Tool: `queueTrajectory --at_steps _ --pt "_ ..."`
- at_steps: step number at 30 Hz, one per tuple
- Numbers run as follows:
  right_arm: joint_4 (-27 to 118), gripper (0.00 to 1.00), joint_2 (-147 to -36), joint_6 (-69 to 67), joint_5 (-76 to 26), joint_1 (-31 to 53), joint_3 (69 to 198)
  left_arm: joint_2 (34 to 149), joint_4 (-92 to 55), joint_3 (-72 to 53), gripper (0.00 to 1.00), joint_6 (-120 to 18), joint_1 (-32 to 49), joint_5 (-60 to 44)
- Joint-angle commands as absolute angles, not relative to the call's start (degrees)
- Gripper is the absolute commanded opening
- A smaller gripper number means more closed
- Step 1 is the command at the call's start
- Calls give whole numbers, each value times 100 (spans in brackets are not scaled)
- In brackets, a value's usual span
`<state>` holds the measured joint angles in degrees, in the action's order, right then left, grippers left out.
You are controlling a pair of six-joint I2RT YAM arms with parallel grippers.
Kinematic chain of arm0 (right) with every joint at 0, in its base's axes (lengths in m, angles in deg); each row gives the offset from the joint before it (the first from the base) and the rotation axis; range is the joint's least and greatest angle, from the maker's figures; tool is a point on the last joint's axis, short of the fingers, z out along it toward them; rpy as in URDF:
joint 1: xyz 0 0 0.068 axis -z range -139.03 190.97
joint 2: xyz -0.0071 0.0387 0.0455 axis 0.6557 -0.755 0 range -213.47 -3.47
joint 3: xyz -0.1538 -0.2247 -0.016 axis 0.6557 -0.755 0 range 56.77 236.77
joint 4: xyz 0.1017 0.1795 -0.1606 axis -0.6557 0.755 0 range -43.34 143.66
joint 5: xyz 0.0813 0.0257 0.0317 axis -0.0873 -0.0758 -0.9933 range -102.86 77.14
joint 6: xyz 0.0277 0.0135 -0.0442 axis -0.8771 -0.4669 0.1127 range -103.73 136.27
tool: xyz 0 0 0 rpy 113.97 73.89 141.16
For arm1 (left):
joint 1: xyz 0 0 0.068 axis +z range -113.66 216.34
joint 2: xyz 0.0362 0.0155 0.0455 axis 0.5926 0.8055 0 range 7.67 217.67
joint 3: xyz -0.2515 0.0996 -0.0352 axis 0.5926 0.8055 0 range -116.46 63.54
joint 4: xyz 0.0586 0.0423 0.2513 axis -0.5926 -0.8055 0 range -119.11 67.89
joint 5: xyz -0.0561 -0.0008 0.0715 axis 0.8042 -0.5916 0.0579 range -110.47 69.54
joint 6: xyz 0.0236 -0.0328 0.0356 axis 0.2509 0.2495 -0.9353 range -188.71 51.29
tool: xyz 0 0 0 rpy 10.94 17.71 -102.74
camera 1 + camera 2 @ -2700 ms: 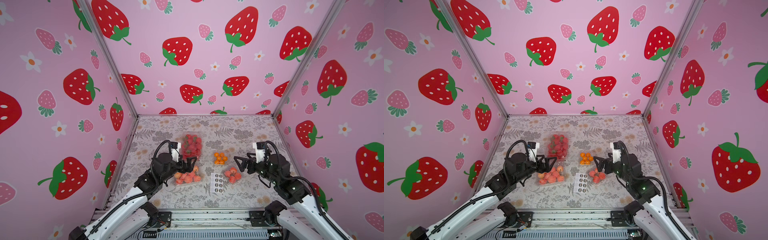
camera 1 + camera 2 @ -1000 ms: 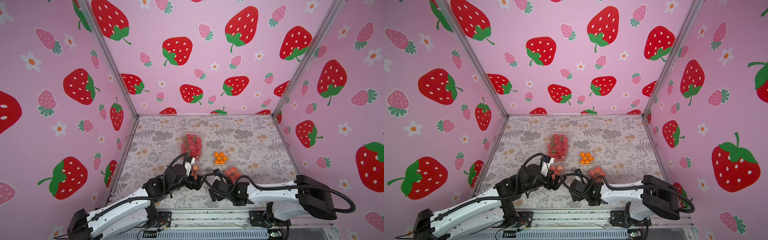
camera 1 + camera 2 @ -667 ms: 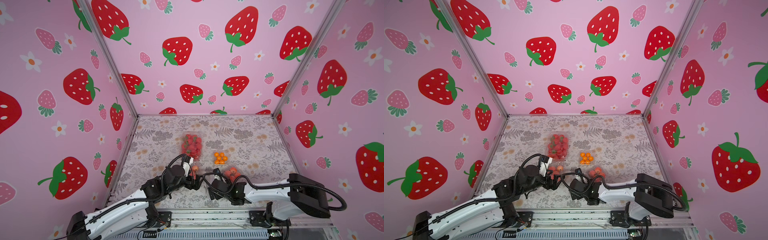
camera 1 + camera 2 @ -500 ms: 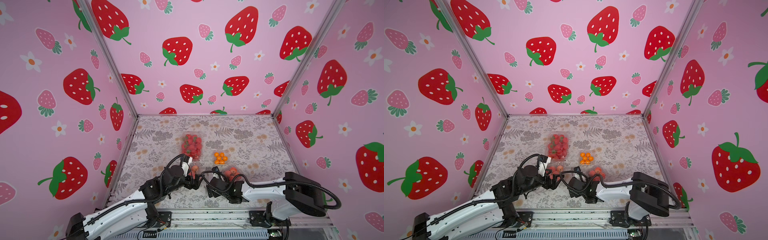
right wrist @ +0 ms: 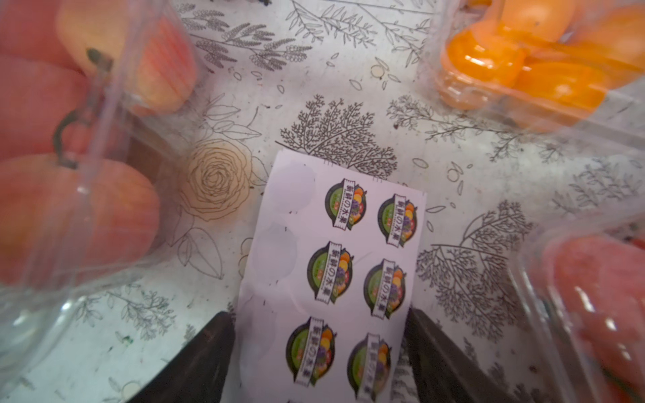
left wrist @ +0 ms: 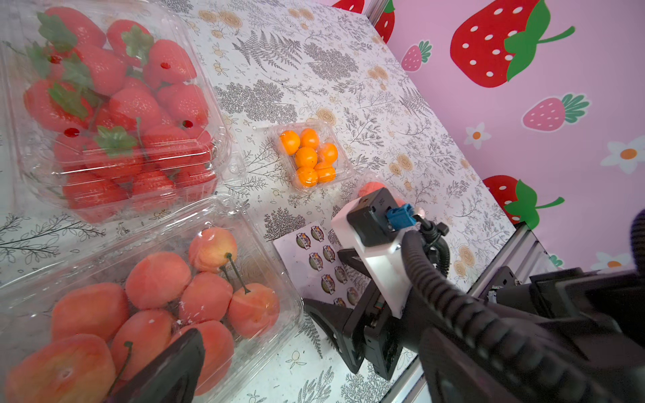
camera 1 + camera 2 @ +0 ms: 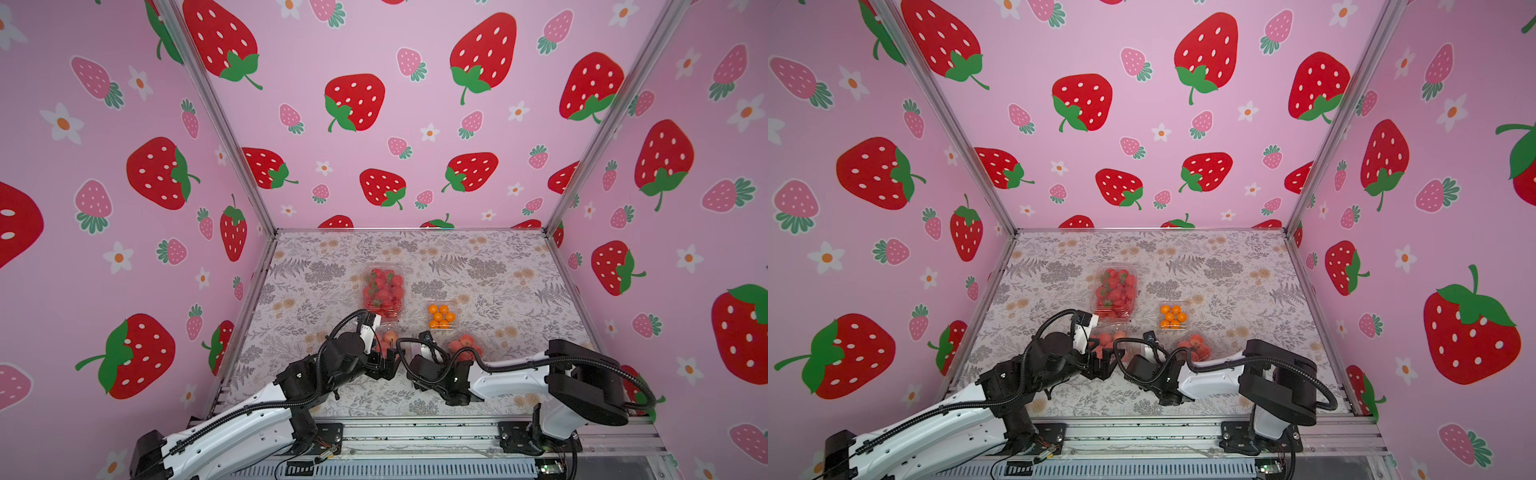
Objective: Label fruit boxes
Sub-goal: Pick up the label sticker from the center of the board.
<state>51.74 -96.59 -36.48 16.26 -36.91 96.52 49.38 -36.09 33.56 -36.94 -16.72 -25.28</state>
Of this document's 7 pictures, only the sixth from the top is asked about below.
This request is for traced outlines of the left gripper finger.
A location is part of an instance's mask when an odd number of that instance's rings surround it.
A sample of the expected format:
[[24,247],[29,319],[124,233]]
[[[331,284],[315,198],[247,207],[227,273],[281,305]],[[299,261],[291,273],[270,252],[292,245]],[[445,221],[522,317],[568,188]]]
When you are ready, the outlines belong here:
[[105,402],[192,402],[205,359],[203,337],[188,330]]

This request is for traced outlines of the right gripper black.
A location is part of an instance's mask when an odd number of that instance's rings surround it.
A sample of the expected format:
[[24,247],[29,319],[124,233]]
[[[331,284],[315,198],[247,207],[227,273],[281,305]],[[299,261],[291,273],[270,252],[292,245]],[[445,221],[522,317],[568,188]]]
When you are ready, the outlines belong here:
[[390,380],[403,349],[418,352],[418,328],[405,314],[393,316],[372,279],[353,309],[304,298],[304,311],[316,322],[353,374],[364,362]]

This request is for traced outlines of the white sticker sheet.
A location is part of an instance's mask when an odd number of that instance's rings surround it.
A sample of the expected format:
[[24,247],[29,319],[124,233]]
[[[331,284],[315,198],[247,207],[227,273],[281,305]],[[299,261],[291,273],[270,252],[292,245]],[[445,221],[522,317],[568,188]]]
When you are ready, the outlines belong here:
[[273,245],[300,297],[353,308],[362,291],[341,263],[329,235],[320,223],[308,223]]

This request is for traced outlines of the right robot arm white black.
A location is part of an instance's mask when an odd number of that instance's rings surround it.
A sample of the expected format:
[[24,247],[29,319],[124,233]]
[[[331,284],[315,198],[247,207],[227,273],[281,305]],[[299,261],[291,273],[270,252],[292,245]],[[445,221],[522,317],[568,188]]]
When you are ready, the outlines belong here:
[[306,299],[347,366],[390,377],[415,352],[435,402],[641,402],[644,217],[631,227],[634,270],[564,270],[513,287],[524,302],[472,297],[448,281],[447,228],[422,220],[402,240],[412,289],[394,317],[375,283],[356,307]]

